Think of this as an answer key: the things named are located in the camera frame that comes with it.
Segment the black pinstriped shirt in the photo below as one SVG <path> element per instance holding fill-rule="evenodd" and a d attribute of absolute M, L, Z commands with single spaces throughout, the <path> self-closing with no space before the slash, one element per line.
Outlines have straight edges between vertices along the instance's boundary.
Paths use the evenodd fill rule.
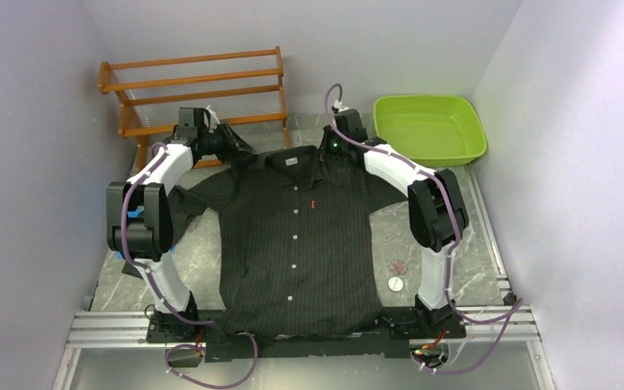
<path fill-rule="evenodd" d="M 226 333 L 344 336 L 381 315 L 370 216 L 403 202 L 386 181 L 312 145 L 233 162 L 168 196 L 174 237 L 219 217 Z"/>

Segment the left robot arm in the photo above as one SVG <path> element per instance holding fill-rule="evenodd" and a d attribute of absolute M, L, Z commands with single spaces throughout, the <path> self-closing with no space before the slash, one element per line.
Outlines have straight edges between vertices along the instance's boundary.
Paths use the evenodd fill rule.
<path fill-rule="evenodd" d="M 109 248 L 139 272 L 154 299 L 154 313 L 181 341 L 193 339 L 200 320 L 193 294 L 172 259 L 174 228 L 168 195 L 178 179 L 205 156 L 221 163 L 255 149 L 210 108 L 181 107 L 171 136 L 153 146 L 154 157 L 137 174 L 106 189 Z"/>

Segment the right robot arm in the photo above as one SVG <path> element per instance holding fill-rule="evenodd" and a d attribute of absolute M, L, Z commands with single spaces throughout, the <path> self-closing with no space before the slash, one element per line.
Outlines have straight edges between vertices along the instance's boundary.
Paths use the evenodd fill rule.
<path fill-rule="evenodd" d="M 422 336 L 436 336 L 446 321 L 458 316 L 452 298 L 453 257 L 469 216 L 457 178 L 448 169 L 436 171 L 418 164 L 380 137 L 367 137 L 354 109 L 335 106 L 326 115 L 325 132 L 334 137 L 324 141 L 325 147 L 351 158 L 407 198 L 410 231 L 422 248 L 414 326 Z"/>

